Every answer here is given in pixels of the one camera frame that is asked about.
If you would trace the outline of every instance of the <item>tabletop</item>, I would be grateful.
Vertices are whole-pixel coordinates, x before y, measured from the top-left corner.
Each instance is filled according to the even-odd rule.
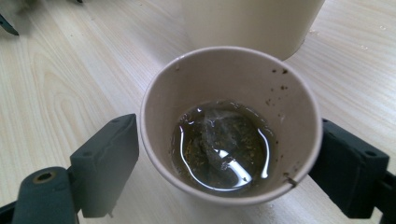
[[[167,63],[194,49],[177,0],[0,0],[0,205],[29,174],[69,156],[108,121],[136,113]],[[285,62],[329,119],[390,155],[396,174],[396,1],[327,0]],[[80,223],[378,223],[348,219],[308,176],[269,203],[221,207],[166,182],[140,157],[114,217]]]

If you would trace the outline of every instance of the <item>beige cup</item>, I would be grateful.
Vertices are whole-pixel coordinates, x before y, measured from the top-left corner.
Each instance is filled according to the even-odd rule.
[[[179,118],[217,100],[233,100],[257,111],[278,142],[265,185],[238,197],[202,191],[180,176],[171,160]],[[238,47],[198,49],[175,59],[151,82],[141,109],[143,143],[160,174],[191,195],[225,205],[268,202],[298,185],[314,165],[321,134],[317,103],[301,77],[272,56]]]
[[[239,46],[280,60],[304,42],[324,0],[181,0],[196,48]]]

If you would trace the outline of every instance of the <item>liquid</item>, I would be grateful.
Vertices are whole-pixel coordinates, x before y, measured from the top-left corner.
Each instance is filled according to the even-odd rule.
[[[199,105],[175,127],[172,162],[209,192],[242,192],[269,176],[274,139],[248,107],[231,101]]]

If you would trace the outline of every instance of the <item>wooden table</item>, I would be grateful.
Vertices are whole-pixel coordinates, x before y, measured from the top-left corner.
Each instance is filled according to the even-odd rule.
[[[177,0],[0,0],[20,32],[0,30],[0,205],[30,173],[59,165],[115,117],[136,113],[167,63],[193,50]],[[327,0],[286,60],[330,119],[391,156],[396,173],[396,2]],[[307,177],[270,203],[196,201],[168,184],[140,144],[114,217],[81,223],[378,223],[346,218]]]

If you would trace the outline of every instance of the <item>cup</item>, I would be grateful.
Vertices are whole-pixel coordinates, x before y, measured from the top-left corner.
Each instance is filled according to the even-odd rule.
[[[206,102],[232,100],[267,120],[276,137],[265,185],[239,196],[213,195],[180,176],[171,159],[180,117]],[[253,49],[212,47],[176,58],[149,84],[141,136],[158,172],[177,188],[223,205],[265,203],[298,186],[318,156],[322,127],[314,94],[291,67]]]
[[[324,0],[181,0],[196,48],[239,46],[289,58],[303,44]]]

